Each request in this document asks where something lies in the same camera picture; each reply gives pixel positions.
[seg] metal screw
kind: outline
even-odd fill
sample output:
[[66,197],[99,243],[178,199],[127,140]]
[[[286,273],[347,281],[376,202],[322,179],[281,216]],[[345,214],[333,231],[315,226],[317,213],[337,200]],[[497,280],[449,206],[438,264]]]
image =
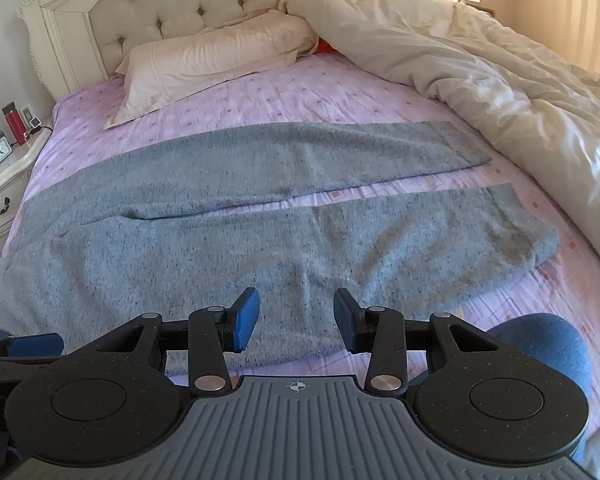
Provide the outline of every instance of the metal screw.
[[393,375],[376,375],[371,379],[371,385],[376,390],[390,392],[400,388],[400,386],[402,386],[402,381]]
[[217,375],[203,375],[198,377],[193,385],[204,392],[216,392],[222,390],[226,381]]

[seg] bed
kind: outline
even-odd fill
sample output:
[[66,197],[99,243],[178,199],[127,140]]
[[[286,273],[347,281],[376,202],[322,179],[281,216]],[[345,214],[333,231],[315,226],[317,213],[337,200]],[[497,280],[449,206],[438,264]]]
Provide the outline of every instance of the bed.
[[[303,57],[294,65],[228,81],[113,130],[104,123],[124,97],[122,80],[110,78],[136,45],[185,36],[279,0],[27,0],[27,23],[36,73],[58,101],[54,132],[30,178],[24,201],[81,168],[142,146],[231,126],[303,121],[327,123],[448,120],[473,132],[493,157],[486,166],[318,193],[215,212],[323,205],[385,194],[510,182],[523,205],[554,225],[560,252],[522,280],[464,304],[458,314],[481,329],[532,312],[551,312],[573,323],[589,344],[592,396],[586,467],[600,478],[600,257],[579,229],[536,182],[500,155],[439,101],[413,88],[364,72],[338,54]],[[16,215],[5,251],[22,221]],[[339,352],[302,362],[236,370],[238,374],[365,374],[366,356]],[[409,356],[410,377],[425,367]],[[185,378],[174,378],[183,381]]]

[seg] gray fabric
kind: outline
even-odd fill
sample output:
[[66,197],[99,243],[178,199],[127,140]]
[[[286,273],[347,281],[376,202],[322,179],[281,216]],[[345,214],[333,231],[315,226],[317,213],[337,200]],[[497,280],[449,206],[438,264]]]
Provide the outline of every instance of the gray fabric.
[[71,351],[143,312],[184,319],[256,286],[262,310],[250,349],[228,358],[242,367],[340,348],[331,310],[340,286],[407,316],[451,308],[557,251],[555,231],[510,186],[195,215],[486,159],[448,128],[236,128],[79,171],[24,205],[13,252],[0,260],[0,328],[56,331]]

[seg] white pillow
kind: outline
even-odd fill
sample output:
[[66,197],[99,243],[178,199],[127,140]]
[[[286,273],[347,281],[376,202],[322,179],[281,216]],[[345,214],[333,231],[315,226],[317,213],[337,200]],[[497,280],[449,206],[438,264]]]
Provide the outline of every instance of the white pillow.
[[261,10],[193,36],[135,46],[116,70],[126,74],[126,95],[105,127],[126,123],[229,79],[291,65],[298,54],[311,51],[317,43],[318,35],[303,18]]

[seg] red fabric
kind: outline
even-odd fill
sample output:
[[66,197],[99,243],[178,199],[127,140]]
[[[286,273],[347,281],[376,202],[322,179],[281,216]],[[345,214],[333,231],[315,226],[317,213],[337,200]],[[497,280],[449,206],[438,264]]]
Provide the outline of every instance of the red fabric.
[[318,50],[315,51],[316,54],[338,54],[338,51],[334,49],[329,43],[324,41],[322,38],[318,40]]

